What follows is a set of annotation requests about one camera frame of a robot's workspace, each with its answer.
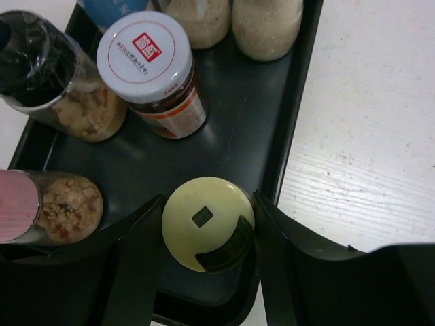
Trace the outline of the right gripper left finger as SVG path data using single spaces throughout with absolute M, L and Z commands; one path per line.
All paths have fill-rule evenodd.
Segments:
M 158 195 L 51 255 L 1 260 L 1 324 L 150 325 L 165 202 Z

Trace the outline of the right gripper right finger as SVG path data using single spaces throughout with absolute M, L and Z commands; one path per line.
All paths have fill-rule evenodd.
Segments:
M 294 221 L 254 194 L 269 325 L 433 325 L 434 245 L 364 253 Z

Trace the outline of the pink cap spice bottle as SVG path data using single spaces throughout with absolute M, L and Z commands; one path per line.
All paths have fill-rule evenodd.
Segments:
M 71 173 L 1 171 L 1 243 L 57 246 L 87 238 L 103 216 L 103 196 Z

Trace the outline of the yellow cap spice bottle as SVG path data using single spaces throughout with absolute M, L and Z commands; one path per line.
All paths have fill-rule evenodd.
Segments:
M 223 272 L 240 263 L 254 243 L 254 228 L 249 196 L 217 177 L 199 177 L 180 185 L 162 214 L 169 253 L 196 272 Z

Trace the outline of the black round cap spice bottle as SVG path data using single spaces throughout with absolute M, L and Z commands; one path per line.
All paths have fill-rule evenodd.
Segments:
M 126 103 L 70 36 L 28 11 L 1 13 L 1 98 L 38 122 L 96 143 L 123 125 Z

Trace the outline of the red label clear lid jar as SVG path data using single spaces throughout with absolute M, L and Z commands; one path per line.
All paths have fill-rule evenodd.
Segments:
M 168 139 L 196 132 L 207 119 L 188 36 L 174 18 L 157 11 L 129 14 L 112 24 L 97 49 L 107 86 Z

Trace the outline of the black flip cap spice bottle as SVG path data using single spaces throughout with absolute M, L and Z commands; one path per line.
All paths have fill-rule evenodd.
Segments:
M 302 21 L 299 0 L 234 1 L 232 31 L 240 51 L 258 62 L 270 62 L 292 48 Z

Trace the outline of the silver lid blue label jar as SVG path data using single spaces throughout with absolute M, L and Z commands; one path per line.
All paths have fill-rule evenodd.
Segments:
M 144 11 L 148 0 L 77 0 L 77 4 L 98 26 L 108 28 L 129 14 Z

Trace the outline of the black knob cap spice bottle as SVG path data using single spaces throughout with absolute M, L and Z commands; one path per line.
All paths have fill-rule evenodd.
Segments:
M 172 0 L 159 4 L 164 13 L 182 25 L 193 49 L 216 45 L 230 30 L 229 0 Z

